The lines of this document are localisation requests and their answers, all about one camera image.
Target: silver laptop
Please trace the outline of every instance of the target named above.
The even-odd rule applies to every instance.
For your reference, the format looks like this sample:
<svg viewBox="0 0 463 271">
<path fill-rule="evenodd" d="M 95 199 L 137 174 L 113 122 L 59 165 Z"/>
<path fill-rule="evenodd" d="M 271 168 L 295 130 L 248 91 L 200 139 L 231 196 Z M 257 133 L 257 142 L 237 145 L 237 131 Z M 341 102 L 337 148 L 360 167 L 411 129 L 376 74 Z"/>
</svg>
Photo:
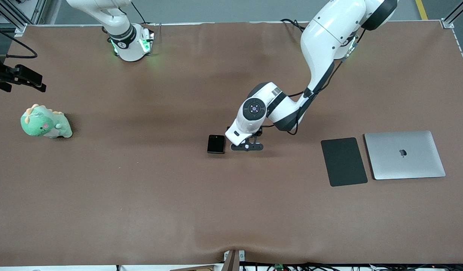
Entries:
<svg viewBox="0 0 463 271">
<path fill-rule="evenodd" d="M 376 180 L 444 177 L 430 131 L 365 134 Z"/>
</svg>

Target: gray floor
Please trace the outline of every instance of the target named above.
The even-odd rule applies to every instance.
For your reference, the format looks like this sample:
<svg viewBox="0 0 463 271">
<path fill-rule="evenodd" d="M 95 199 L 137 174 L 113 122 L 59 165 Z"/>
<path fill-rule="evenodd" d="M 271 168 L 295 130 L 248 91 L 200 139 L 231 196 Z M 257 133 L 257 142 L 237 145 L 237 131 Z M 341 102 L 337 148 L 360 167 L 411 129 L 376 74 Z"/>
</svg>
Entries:
<svg viewBox="0 0 463 271">
<path fill-rule="evenodd" d="M 461 0 L 422 0 L 429 19 L 445 18 Z M 454 21 L 454 32 L 462 48 L 463 53 L 463 12 Z"/>
<path fill-rule="evenodd" d="M 309 21 L 328 0 L 134 0 L 145 20 L 153 23 Z M 130 21 L 142 21 L 132 6 L 124 7 Z M 420 20 L 415 0 L 401 0 L 392 20 Z M 89 15 L 63 0 L 55 24 L 96 24 Z"/>
</svg>

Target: black smartphone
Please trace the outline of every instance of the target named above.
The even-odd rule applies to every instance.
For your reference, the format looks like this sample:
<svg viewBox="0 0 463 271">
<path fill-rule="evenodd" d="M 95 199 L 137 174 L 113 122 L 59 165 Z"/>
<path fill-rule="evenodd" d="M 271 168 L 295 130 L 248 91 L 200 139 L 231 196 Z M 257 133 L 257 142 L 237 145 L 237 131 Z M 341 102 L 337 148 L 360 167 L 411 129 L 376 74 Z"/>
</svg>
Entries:
<svg viewBox="0 0 463 271">
<path fill-rule="evenodd" d="M 208 153 L 225 153 L 225 136 L 211 134 L 208 137 Z"/>
</svg>

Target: brown table surface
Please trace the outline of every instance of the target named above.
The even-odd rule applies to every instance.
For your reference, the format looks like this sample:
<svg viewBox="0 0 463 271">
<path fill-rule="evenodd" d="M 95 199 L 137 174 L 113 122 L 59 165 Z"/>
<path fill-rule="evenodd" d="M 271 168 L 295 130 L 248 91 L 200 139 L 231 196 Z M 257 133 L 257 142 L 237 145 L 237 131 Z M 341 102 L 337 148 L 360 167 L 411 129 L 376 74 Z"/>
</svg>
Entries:
<svg viewBox="0 0 463 271">
<path fill-rule="evenodd" d="M 22 63 L 47 92 L 0 91 L 0 266 L 220 261 L 463 263 L 463 60 L 438 21 L 365 33 L 295 137 L 209 155 L 258 83 L 302 91 L 300 33 L 282 24 L 163 26 L 154 55 L 114 57 L 100 27 L 28 27 Z M 16 44 L 12 53 L 26 53 Z M 34 103 L 71 139 L 27 136 Z M 376 181 L 366 132 L 430 130 L 447 177 Z M 356 137 L 369 182 L 331 187 L 320 141 Z"/>
</svg>

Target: green dinosaur plush toy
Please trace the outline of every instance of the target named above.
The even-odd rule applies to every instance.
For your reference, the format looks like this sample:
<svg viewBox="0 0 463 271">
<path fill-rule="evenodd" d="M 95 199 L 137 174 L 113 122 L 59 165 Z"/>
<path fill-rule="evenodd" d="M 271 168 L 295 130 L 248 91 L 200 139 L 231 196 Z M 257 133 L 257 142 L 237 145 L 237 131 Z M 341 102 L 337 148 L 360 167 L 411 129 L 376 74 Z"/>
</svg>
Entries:
<svg viewBox="0 0 463 271">
<path fill-rule="evenodd" d="M 52 111 L 38 104 L 27 109 L 21 117 L 22 129 L 32 137 L 71 137 L 69 121 L 62 112 Z"/>
</svg>

